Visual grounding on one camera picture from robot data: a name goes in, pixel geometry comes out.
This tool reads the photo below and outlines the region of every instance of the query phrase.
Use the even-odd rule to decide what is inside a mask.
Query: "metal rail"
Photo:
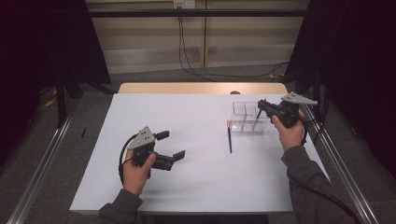
[[[312,112],[313,108],[310,105],[304,105],[304,109],[307,111],[307,115],[309,119],[314,120],[315,115]],[[335,169],[337,170],[338,174],[341,177],[341,180],[346,187],[346,190],[349,193],[353,203],[355,204],[356,208],[358,209],[359,213],[361,214],[361,218],[366,224],[376,224],[378,220],[376,219],[370,204],[368,204],[366,198],[364,197],[361,189],[356,184],[354,178],[352,177],[351,173],[347,169],[341,155],[338,153],[337,148],[335,147],[332,139],[328,135],[326,129],[321,127],[317,122],[314,122],[315,130],[319,133],[320,140],[326,148],[327,153],[329,154],[330,158],[332,159],[332,164],[334,164]]]
[[[91,9],[93,18],[128,17],[305,17],[312,12],[306,9],[154,9],[154,10],[102,10]]]
[[[78,100],[76,100],[73,103],[70,109],[70,113],[66,118],[66,120],[64,121],[64,124],[60,128],[58,128],[55,134],[53,135],[52,140],[49,143],[49,146],[47,148],[46,153],[44,154],[43,159],[41,160],[40,164],[35,170],[35,174],[33,175],[25,192],[22,194],[20,200],[18,201],[16,207],[14,208],[14,211],[9,217],[7,224],[22,224],[26,219],[26,216],[28,215],[29,210],[32,207],[32,204],[35,201],[35,196],[40,190],[40,187],[46,177],[48,169],[50,168],[51,162],[55,157],[59,145],[64,139],[64,135],[69,127],[71,118],[74,112],[76,111],[78,103],[79,103]]]

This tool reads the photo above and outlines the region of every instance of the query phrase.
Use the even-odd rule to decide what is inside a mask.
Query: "electrical outlet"
[[[184,0],[174,0],[174,9],[184,8]]]
[[[185,0],[183,8],[195,9],[195,0]]]

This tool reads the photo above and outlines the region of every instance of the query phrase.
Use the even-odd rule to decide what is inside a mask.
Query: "gray floor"
[[[198,74],[223,74],[233,76],[256,76],[271,71],[273,66],[236,66],[196,69]],[[277,74],[283,73],[284,67]],[[137,74],[112,75],[112,85],[117,90],[124,82],[189,82],[208,81],[182,70],[147,72]],[[265,77],[211,77],[214,81],[271,82]],[[68,127],[50,169],[46,173],[40,191],[27,214],[24,223],[97,223],[97,217],[86,217],[70,212],[69,206],[77,191],[90,159],[96,139],[111,103],[111,96],[105,95],[82,84],[84,95],[79,100],[67,99],[67,105],[77,105],[76,112]],[[287,85],[292,91],[293,83]],[[51,91],[42,95],[42,101],[50,98]],[[14,149],[0,176],[0,223],[6,223],[19,198],[25,191],[35,169],[41,161],[57,124],[56,103],[49,107],[40,105],[28,126],[20,144]],[[336,104],[331,101],[326,121],[326,129],[339,150],[350,173],[380,223],[394,223],[396,220],[396,182],[384,167],[372,156],[363,139],[355,136],[351,125]],[[348,197],[343,183],[332,166],[327,152],[318,140],[317,150],[326,170],[332,176],[334,188],[340,199],[349,206],[353,202]],[[266,223],[263,216],[243,217],[156,217],[156,223]],[[293,213],[272,214],[269,223],[295,223]]]

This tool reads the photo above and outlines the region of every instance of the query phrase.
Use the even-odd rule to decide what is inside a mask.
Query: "human hand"
[[[132,150],[128,150],[125,157],[125,163],[122,165],[123,188],[130,191],[132,194],[139,196],[148,180],[148,172],[152,164],[155,162],[156,155],[154,153],[149,155],[142,167],[135,166],[133,158],[134,152]]]
[[[304,117],[304,113],[300,110],[300,116]],[[293,127],[287,129],[283,126],[282,122],[275,115],[272,116],[272,121],[279,132],[279,141],[282,144],[283,151],[289,150],[291,147],[300,146],[303,135],[304,135],[304,125],[298,120]]]

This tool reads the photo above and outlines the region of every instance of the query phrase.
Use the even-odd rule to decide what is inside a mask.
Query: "white table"
[[[208,84],[217,84],[213,90],[240,91],[235,83]],[[175,86],[168,88],[179,91]],[[233,102],[266,98],[278,104],[284,94],[115,95],[70,210],[95,214],[115,199],[121,188],[117,169],[120,150],[130,136],[148,125],[154,133],[170,131],[169,138],[156,143],[155,151],[172,156],[186,150],[186,157],[170,172],[152,169],[140,196],[144,203],[139,212],[187,215],[291,211],[286,166],[280,160],[283,150],[274,125],[268,119],[262,133],[232,133],[232,154],[226,129]],[[322,167],[309,136],[305,147],[310,158]]]

